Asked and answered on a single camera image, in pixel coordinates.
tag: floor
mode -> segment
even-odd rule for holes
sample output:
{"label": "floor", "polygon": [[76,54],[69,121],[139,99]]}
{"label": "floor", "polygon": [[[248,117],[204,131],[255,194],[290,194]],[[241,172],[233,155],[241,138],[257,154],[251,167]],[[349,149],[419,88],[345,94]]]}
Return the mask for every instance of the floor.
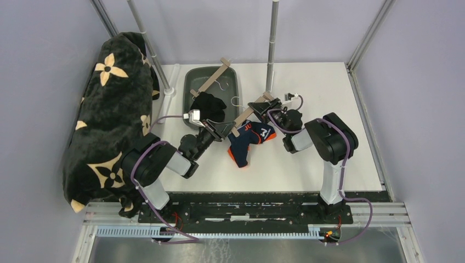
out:
{"label": "floor", "polygon": [[[169,115],[182,114],[184,78],[196,67],[211,65],[181,65],[176,83],[177,95],[172,100]],[[242,103],[254,101],[265,90],[266,64],[231,64],[239,79]],[[173,66],[164,66],[169,78]],[[365,130],[344,63],[282,63],[274,66],[273,96],[283,100],[284,93],[299,93],[304,98],[300,112],[303,122],[335,112],[354,131],[359,147],[347,163],[346,191],[380,191]],[[154,119],[162,99],[154,102]],[[289,108],[296,108],[295,101]],[[185,134],[196,134],[180,119],[168,119],[153,131],[175,147]],[[193,177],[186,180],[165,169],[161,181],[169,192],[299,192],[319,191],[322,185],[323,162],[314,147],[294,155],[282,145],[282,134],[262,145],[253,145],[249,166],[239,169],[229,157],[229,140],[214,142],[198,160]]]}
{"label": "floor", "polygon": [[[343,228],[344,236],[358,228]],[[337,262],[405,263],[395,228],[370,228],[363,238],[338,247],[315,240],[204,239],[199,244],[158,245],[145,238],[96,238],[89,262]]]}

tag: gray plastic tub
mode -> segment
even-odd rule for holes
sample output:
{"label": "gray plastic tub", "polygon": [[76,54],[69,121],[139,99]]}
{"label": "gray plastic tub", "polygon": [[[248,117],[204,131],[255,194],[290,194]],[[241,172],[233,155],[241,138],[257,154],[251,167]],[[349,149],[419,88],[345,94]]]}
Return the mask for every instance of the gray plastic tub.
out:
{"label": "gray plastic tub", "polygon": [[[219,66],[213,67],[198,67],[190,70],[186,74],[186,80],[184,82],[184,102],[183,102],[183,112],[188,113],[190,111],[190,106],[194,102],[192,99],[193,96],[190,93],[190,90],[193,89],[197,91],[200,86],[202,86],[211,75],[215,73],[215,71],[219,69]],[[234,96],[239,95],[239,88],[237,83],[237,75],[236,71],[232,68],[227,68],[226,71],[217,78],[217,81],[221,84],[221,88],[217,82],[213,82],[213,84],[205,91],[206,93],[210,93],[216,98],[219,98],[224,101],[226,104],[226,109],[224,110],[225,118],[224,122],[232,122],[234,121],[240,114],[239,107],[235,107],[231,104],[231,98]],[[238,105],[238,99],[234,99],[234,104]],[[188,119],[184,120],[184,123],[192,129],[198,129],[197,126],[189,123]]]}

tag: black blanket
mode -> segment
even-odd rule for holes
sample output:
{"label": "black blanket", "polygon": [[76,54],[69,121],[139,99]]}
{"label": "black blanket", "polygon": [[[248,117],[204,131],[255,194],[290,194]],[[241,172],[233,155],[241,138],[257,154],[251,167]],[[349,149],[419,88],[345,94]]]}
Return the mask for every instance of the black blanket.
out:
{"label": "black blanket", "polygon": [[142,198],[120,158],[148,133],[152,100],[159,96],[141,34],[120,33],[103,44],[65,156],[63,190],[75,212],[106,198],[120,201],[120,216],[131,218],[140,209]]}

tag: white table surface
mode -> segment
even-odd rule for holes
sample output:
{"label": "white table surface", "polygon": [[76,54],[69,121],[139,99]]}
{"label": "white table surface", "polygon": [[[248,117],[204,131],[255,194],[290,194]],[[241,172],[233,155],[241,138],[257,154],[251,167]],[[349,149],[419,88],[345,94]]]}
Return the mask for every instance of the white table surface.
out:
{"label": "white table surface", "polygon": [[[172,100],[169,115],[183,112],[183,89],[186,73],[196,67],[212,65],[181,65],[176,83],[177,94]],[[255,101],[265,91],[266,64],[231,64],[239,79],[244,104]],[[173,66],[163,67],[167,78]],[[300,109],[303,123],[335,112],[354,131],[359,147],[348,161],[344,190],[380,191],[381,184],[375,168],[365,130],[344,63],[278,63],[274,66],[272,95],[283,100],[284,93],[299,93],[304,98]],[[158,116],[162,98],[154,102],[153,118]],[[289,108],[296,108],[293,101]],[[255,116],[250,120],[257,121]],[[184,179],[165,169],[160,178],[169,192],[300,192],[319,191],[323,182],[323,161],[314,147],[290,154],[282,144],[283,134],[261,145],[251,145],[249,166],[238,168],[229,157],[228,139],[214,142],[197,161],[199,168]],[[153,131],[162,140],[178,147],[185,134],[196,134],[179,118],[167,119]]]}

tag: purple wall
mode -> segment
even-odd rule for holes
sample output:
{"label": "purple wall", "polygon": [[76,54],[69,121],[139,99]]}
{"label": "purple wall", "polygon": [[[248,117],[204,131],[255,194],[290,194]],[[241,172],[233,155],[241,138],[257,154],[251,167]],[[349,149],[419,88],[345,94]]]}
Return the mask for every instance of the purple wall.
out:
{"label": "purple wall", "polygon": [[70,262],[61,159],[108,34],[90,1],[0,1],[1,262]]}
{"label": "purple wall", "polygon": [[356,75],[427,262],[463,262],[465,2],[397,1]]}
{"label": "purple wall", "polygon": [[[103,0],[120,32],[137,31],[127,1]],[[136,0],[166,64],[266,62],[272,0]],[[283,0],[276,62],[348,61],[383,0]]]}

